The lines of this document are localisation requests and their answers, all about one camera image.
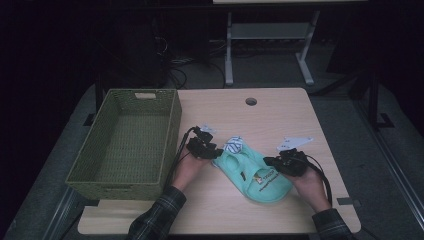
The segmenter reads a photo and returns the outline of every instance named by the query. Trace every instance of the plaid sleeve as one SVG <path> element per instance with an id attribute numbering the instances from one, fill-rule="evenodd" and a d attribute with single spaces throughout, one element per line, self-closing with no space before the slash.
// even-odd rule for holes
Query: plaid sleeve
<path id="1" fill-rule="evenodd" d="M 337 209 L 328 209 L 312 216 L 322 240 L 355 239 Z"/>
<path id="2" fill-rule="evenodd" d="M 186 197 L 177 188 L 165 189 L 149 211 L 135 219 L 126 240 L 166 239 L 174 219 L 186 202 Z"/>

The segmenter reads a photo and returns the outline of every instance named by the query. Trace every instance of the slipper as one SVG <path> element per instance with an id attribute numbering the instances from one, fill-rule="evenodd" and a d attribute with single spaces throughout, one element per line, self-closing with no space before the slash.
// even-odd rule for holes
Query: slipper
<path id="1" fill-rule="evenodd" d="M 249 148 L 241 137 L 232 137 L 223 149 L 213 164 L 247 198 L 261 203 L 276 202 L 292 188 L 292 183 L 274 167 L 267 166 L 264 156 Z"/>

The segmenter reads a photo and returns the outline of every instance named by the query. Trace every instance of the wooden table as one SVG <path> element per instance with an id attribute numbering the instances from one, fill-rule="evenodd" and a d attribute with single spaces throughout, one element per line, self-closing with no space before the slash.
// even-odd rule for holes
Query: wooden table
<path id="1" fill-rule="evenodd" d="M 333 191 L 334 207 L 352 232 L 360 222 L 352 205 L 339 205 L 348 198 L 343 180 L 306 92 L 300 88 L 180 90 L 183 109 L 180 139 L 193 126 L 208 124 L 217 130 L 212 142 L 221 147 L 231 136 L 240 135 L 254 150 L 277 156 L 284 137 L 313 137 L 299 147 L 317 159 Z M 249 106 L 247 98 L 257 104 Z M 185 192 L 187 202 L 171 234 L 283 234 L 316 232 L 312 209 L 295 189 L 277 203 L 259 204 L 244 197 L 212 165 L 202 169 Z M 101 200 L 87 206 L 78 225 L 82 234 L 126 234 L 131 222 L 153 202 Z"/>

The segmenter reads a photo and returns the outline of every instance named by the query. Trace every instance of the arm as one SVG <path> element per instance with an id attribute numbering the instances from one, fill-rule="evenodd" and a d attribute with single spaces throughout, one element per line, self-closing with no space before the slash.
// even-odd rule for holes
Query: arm
<path id="1" fill-rule="evenodd" d="M 322 180 L 314 170 L 308 168 L 302 177 L 286 177 L 293 182 L 299 196 L 315 211 L 312 219 L 321 239 L 354 239 L 340 214 L 331 208 Z"/>
<path id="2" fill-rule="evenodd" d="M 197 159 L 186 148 L 183 149 L 174 180 L 165 189 L 149 211 L 140 215 L 131 224 L 127 240 L 166 239 L 178 212 L 183 207 L 186 197 L 183 191 L 192 182 L 200 169 L 210 160 Z"/>

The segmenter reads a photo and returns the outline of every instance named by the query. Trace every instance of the wicker basket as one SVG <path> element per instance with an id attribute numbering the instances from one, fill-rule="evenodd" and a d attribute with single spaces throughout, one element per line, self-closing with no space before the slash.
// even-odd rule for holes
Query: wicker basket
<path id="1" fill-rule="evenodd" d="M 156 200 L 181 112 L 176 90 L 109 90 L 66 183 L 88 199 Z"/>

